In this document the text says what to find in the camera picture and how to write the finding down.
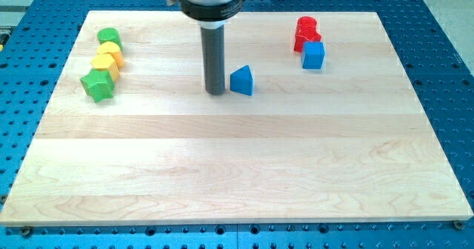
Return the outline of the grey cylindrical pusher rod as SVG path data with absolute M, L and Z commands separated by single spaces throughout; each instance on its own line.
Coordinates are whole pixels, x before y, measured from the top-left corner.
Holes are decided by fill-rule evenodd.
M 224 26 L 216 29 L 201 28 L 201 47 L 205 90 L 219 96 L 225 91 Z

